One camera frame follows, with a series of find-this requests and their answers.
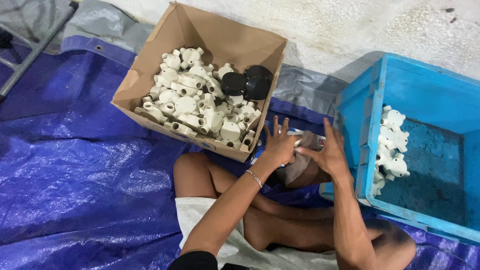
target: silver bracelet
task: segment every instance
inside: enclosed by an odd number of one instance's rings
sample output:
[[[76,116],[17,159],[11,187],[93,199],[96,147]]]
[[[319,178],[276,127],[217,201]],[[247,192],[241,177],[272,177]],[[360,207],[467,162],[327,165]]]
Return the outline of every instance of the silver bracelet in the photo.
[[[260,188],[263,187],[262,182],[260,182],[260,180],[258,179],[258,177],[257,177],[252,171],[246,170],[246,172],[248,172],[249,174],[251,174],[252,177],[253,177],[255,180],[257,180],[258,184],[260,185]]]

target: black sleeve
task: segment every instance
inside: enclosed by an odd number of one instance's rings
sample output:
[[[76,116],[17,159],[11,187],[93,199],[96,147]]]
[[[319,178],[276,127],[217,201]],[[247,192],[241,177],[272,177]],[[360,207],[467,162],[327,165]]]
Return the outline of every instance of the black sleeve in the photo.
[[[218,264],[212,253],[192,251],[176,258],[168,270],[218,270]]]

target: white wall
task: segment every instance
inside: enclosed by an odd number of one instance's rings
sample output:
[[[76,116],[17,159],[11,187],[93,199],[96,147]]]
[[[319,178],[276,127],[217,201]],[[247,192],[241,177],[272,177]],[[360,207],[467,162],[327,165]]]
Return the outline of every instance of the white wall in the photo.
[[[156,24],[168,6],[166,0],[105,1],[150,24]],[[382,51],[480,79],[480,0],[179,2],[285,36],[285,63],[347,82]]]

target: blue tarpaulin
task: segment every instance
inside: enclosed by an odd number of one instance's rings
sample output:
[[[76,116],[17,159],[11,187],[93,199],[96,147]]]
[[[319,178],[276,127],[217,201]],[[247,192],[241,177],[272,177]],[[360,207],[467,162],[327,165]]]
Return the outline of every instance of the blue tarpaulin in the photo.
[[[99,55],[102,41],[75,38],[64,42],[87,50],[42,54],[0,107],[0,269],[165,269],[182,238],[172,166],[201,149],[144,129],[111,105],[131,53]],[[10,74],[0,65],[0,83]],[[288,115],[294,127],[322,133],[322,115],[307,108],[273,99],[270,110],[268,119]],[[235,175],[246,168],[207,153]],[[262,192],[299,207],[325,204],[317,185]],[[399,224],[418,244],[407,269],[480,269],[480,247]]]

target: person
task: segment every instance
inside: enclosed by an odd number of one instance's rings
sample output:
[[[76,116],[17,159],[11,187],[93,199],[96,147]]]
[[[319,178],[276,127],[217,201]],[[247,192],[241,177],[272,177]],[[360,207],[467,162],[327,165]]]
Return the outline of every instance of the person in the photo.
[[[416,254],[415,242],[393,223],[362,219],[343,137],[327,119],[324,126],[322,151],[297,151],[331,176],[332,209],[296,209],[258,193],[291,159],[298,140],[279,134],[277,117],[273,135],[265,126],[265,151],[238,179],[201,153],[180,156],[173,177],[183,239],[169,269],[404,269]],[[277,247],[266,250],[271,244]]]

